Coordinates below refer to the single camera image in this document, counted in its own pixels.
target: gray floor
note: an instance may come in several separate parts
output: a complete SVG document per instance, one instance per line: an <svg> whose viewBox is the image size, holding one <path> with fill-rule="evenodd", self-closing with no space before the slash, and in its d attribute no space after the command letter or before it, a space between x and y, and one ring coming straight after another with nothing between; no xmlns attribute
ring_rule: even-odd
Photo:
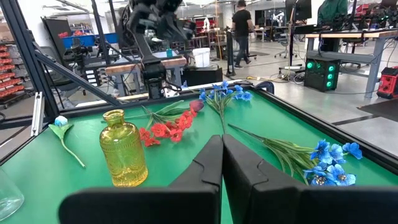
<svg viewBox="0 0 398 224"><path fill-rule="evenodd" d="M373 52L373 41L369 41L366 47L357 47L356 52L359 54L371 54ZM278 43L262 43L252 42L249 47L250 51L263 52L269 55L258 56L256 60L252 58L250 65L245 65L243 69L236 70L237 78L246 78L247 76L262 77L274 79L278 73L280 66L287 66L287 59L277 56L274 58L274 54L284 50L284 47ZM389 66L398 65L398 48L395 49L392 54L393 47L387 48L382 57L381 70L387 65L390 55L392 56L389 62ZM305 47L304 43L300 42L295 45L295 51L300 54L301 58L305 58ZM293 64L304 63L300 57L295 58ZM226 62L211 62L223 67L226 71ZM362 70L369 70L369 67L365 66ZM127 79L129 86L133 87L132 77ZM373 98L365 98L364 94L353 94L347 95L346 93L363 93L365 92L367 78L359 77L355 75L340 74L338 80L338 86L334 93L321 93L316 90L305 88L302 85L294 82L288 83L277 83L275 82L275 95L292 103L301 109L308 111L321 119L324 119L330 123L345 121L347 119L359 118L362 116L370 115L369 113L358 110L356 107L369 105L373 103L382 102L385 99L378 98L376 93L373 94ZM112 88L107 86L102 87L102 90L108 93L112 92ZM83 96L79 91L75 93L71 98L73 102L79 103L84 101L97 100L97 97L88 93ZM15 116L18 114L31 114L33 109L33 100L26 99L7 110L2 110L7 116ZM370 143L381 147L382 149L389 151L398 156L398 138L397 130L398 123L385 118L374 118L366 121L359 121L350 124L344 124L339 126L340 128L349 131L355 136L365 139ZM0 147L0 152L4 150L6 146Z"/></svg>

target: glass bottle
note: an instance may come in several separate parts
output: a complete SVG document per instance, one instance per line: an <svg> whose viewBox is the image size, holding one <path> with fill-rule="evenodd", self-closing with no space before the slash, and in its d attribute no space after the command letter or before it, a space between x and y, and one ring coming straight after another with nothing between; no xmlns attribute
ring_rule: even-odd
<svg viewBox="0 0 398 224"><path fill-rule="evenodd" d="M135 187L148 176L139 130L124 121L123 110L112 110L103 115L108 126L99 136L113 185Z"/></svg>
<svg viewBox="0 0 398 224"><path fill-rule="evenodd" d="M0 168L0 221L12 215L23 203L23 194Z"/></svg>

